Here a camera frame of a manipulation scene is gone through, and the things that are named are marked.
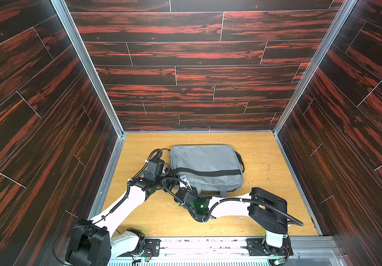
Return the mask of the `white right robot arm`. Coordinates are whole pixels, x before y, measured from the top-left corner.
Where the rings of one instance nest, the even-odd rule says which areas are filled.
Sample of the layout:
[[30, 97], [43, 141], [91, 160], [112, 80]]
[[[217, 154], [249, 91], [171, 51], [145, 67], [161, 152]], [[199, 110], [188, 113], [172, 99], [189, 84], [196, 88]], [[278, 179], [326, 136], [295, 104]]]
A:
[[194, 220], [207, 223], [226, 216], [250, 217], [266, 231], [265, 243], [281, 248], [288, 235], [288, 226], [303, 226], [303, 222], [287, 213], [287, 201], [261, 188], [240, 197], [197, 197], [182, 187], [174, 195], [175, 202], [184, 207]]

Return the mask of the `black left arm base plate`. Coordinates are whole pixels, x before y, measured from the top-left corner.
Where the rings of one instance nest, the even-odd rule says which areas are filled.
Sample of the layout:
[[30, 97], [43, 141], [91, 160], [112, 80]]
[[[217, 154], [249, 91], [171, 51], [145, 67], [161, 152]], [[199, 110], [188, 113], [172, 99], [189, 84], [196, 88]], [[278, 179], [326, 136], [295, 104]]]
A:
[[160, 254], [161, 240], [157, 238], [146, 238], [142, 257], [158, 257]]

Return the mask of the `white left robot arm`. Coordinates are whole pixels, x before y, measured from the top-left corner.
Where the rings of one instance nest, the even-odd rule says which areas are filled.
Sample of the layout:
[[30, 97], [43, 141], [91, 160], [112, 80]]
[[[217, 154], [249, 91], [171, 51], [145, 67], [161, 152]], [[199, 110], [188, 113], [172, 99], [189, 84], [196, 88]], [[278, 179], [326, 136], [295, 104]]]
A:
[[165, 174], [144, 174], [127, 183], [127, 191], [109, 208], [90, 220], [81, 219], [73, 226], [65, 255], [71, 266], [106, 266], [124, 254], [140, 256], [146, 252], [145, 234], [129, 228], [118, 236], [120, 224], [158, 188]]

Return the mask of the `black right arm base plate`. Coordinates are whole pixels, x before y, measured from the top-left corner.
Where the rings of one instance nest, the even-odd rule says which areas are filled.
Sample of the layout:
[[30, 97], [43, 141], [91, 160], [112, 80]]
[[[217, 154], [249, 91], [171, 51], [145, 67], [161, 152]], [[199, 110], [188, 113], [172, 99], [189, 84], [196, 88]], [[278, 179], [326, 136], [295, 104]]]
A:
[[283, 237], [283, 243], [279, 248], [269, 246], [265, 238], [248, 238], [246, 240], [246, 249], [250, 256], [289, 257], [293, 255], [291, 241], [286, 237]]

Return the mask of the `grey zippered laptop bag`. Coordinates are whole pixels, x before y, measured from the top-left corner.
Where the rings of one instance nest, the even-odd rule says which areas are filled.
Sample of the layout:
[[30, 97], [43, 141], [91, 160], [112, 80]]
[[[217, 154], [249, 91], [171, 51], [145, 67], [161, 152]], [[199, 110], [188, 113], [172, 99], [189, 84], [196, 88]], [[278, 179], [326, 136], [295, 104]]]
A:
[[170, 149], [171, 167], [184, 177], [197, 195], [219, 195], [241, 188], [245, 166], [241, 155], [230, 145], [180, 145]]

